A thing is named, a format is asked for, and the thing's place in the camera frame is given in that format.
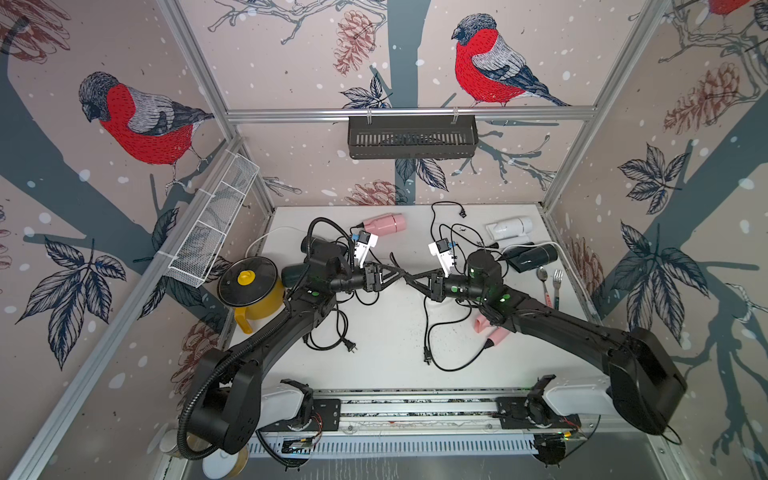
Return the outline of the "pink hair dryer near arm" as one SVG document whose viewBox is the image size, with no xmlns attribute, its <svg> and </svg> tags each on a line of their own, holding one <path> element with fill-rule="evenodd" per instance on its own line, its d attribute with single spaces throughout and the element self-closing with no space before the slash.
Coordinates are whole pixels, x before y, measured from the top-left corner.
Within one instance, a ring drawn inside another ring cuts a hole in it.
<svg viewBox="0 0 768 480">
<path fill-rule="evenodd" d="M 479 314 L 473 321 L 473 329 L 477 334 L 485 336 L 481 351 L 498 346 L 510 334 L 508 329 L 492 325 L 482 314 Z"/>
</svg>

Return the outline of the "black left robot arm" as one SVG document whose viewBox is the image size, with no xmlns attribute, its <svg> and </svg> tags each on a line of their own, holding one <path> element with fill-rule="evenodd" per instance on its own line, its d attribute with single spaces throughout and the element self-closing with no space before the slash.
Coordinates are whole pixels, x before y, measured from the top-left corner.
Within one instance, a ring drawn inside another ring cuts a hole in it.
<svg viewBox="0 0 768 480">
<path fill-rule="evenodd" d="M 284 421 L 298 429 L 311 424 L 314 392 L 284 379 L 266 388 L 265 376 L 297 341 L 336 308 L 339 292 L 379 292 L 405 276 L 399 267 L 376 262 L 359 266 L 352 246 L 305 238 L 300 279 L 280 313 L 245 341 L 212 349 L 199 360 L 178 419 L 182 457 L 200 460 L 217 450 L 238 453 L 262 428 Z"/>
</svg>

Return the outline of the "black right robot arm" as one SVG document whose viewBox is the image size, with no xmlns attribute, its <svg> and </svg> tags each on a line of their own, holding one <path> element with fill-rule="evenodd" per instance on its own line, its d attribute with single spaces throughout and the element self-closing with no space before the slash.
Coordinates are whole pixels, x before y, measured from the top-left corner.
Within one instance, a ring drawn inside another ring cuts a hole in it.
<svg viewBox="0 0 768 480">
<path fill-rule="evenodd" d="M 501 267 L 486 250 L 469 257 L 465 274 L 434 269 L 406 273 L 406 283 L 435 302 L 471 301 L 492 325 L 546 341 L 608 376 L 608 396 L 617 413 L 636 429 L 663 434 L 687 383 L 650 330 L 630 331 L 591 324 L 553 309 L 504 283 Z"/>
</svg>

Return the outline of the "pink folding hair dryer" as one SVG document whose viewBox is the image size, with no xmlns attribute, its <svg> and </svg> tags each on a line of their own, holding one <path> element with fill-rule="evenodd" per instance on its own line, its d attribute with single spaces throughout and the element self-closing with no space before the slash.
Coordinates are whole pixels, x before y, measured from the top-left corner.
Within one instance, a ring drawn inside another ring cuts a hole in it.
<svg viewBox="0 0 768 480">
<path fill-rule="evenodd" d="M 404 231 L 407 222 L 403 214 L 387 213 L 363 222 L 363 229 L 377 236 L 386 236 Z"/>
</svg>

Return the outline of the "dark green small hair dryer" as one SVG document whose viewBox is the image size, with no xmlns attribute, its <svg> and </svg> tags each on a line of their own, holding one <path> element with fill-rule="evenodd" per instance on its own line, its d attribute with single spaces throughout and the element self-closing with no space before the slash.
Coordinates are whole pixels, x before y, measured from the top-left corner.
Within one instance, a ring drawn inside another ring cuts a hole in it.
<svg viewBox="0 0 768 480">
<path fill-rule="evenodd" d="M 316 247 L 319 247 L 326 243 L 327 243 L 327 240 L 322 237 L 307 235 L 301 241 L 300 251 L 304 254 L 309 255 L 314 251 Z"/>
</svg>

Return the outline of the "green copper long hair dryer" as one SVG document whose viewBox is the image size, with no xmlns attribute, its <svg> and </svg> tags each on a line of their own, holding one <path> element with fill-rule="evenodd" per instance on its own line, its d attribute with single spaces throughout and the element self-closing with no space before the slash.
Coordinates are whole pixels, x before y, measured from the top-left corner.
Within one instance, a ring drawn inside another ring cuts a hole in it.
<svg viewBox="0 0 768 480">
<path fill-rule="evenodd" d="M 310 266 L 301 263 L 284 267 L 281 270 L 281 281 L 286 289 L 294 288 L 296 285 L 308 286 L 310 283 Z"/>
</svg>

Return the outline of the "dark green folding hair dryer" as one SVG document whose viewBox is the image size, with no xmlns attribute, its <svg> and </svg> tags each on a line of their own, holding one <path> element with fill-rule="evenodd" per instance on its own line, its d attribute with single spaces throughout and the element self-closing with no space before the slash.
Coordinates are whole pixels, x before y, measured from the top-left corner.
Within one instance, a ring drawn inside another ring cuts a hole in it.
<svg viewBox="0 0 768 480">
<path fill-rule="evenodd" d="M 540 266 L 557 261 L 558 258 L 557 248 L 552 244 L 518 245 L 506 249 L 501 255 L 501 259 L 517 273 L 536 270 Z"/>
</svg>

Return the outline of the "white folding hair dryer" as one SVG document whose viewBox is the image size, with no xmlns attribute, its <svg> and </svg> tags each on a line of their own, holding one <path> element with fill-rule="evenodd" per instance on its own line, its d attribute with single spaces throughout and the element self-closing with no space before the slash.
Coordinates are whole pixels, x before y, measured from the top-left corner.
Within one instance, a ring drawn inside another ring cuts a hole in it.
<svg viewBox="0 0 768 480">
<path fill-rule="evenodd" d="M 501 241 L 527 236 L 533 230 L 533 221 L 528 216 L 518 216 L 488 223 L 485 229 L 494 241 Z"/>
</svg>

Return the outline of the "yellow pot with glass lid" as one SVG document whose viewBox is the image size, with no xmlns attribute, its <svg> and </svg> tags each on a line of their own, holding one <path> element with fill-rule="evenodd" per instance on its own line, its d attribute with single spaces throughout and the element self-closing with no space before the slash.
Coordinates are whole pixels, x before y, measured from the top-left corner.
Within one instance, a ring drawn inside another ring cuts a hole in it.
<svg viewBox="0 0 768 480">
<path fill-rule="evenodd" d="M 254 322 L 270 317 L 281 308 L 284 286 L 272 260 L 253 256 L 233 263 L 221 275 L 217 294 L 221 302 L 233 310 L 240 330 L 251 335 Z"/>
</svg>

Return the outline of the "white lidded tin can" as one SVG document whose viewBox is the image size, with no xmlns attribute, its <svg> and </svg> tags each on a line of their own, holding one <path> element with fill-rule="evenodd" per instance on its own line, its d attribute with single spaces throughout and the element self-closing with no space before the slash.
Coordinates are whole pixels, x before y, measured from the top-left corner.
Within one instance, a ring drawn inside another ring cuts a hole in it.
<svg viewBox="0 0 768 480">
<path fill-rule="evenodd" d="M 245 469 L 248 459 L 247 447 L 235 454 L 218 449 L 202 461 L 202 472 L 207 479 L 232 479 Z"/>
</svg>

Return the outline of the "glass jar with lid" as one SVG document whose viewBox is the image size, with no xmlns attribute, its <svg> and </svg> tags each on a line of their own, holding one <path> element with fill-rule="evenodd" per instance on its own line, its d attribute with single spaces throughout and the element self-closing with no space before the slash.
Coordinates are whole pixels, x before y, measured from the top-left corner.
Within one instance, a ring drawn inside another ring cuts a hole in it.
<svg viewBox="0 0 768 480">
<path fill-rule="evenodd" d="M 158 449 L 164 455 L 182 458 L 178 445 L 178 430 L 169 429 L 166 431 L 159 441 Z"/>
</svg>

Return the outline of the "black hanging wall basket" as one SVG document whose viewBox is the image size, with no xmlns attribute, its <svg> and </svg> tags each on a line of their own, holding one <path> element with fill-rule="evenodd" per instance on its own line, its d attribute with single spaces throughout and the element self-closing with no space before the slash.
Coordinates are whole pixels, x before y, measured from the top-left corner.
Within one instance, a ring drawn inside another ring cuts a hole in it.
<svg viewBox="0 0 768 480">
<path fill-rule="evenodd" d="M 471 158 L 478 143 L 471 115 L 352 117 L 348 123 L 348 154 L 355 160 Z"/>
</svg>

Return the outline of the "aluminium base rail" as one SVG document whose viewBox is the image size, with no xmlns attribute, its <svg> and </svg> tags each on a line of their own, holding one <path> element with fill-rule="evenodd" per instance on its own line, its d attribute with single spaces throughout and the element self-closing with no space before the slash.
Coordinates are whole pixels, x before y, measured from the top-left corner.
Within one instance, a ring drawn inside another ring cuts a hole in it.
<svg viewBox="0 0 768 480">
<path fill-rule="evenodd" d="M 227 454 L 320 459 L 531 455 L 557 463 L 599 428 L 595 415 L 534 408 L 528 389 L 266 389 L 257 419 L 245 416 Z"/>
</svg>

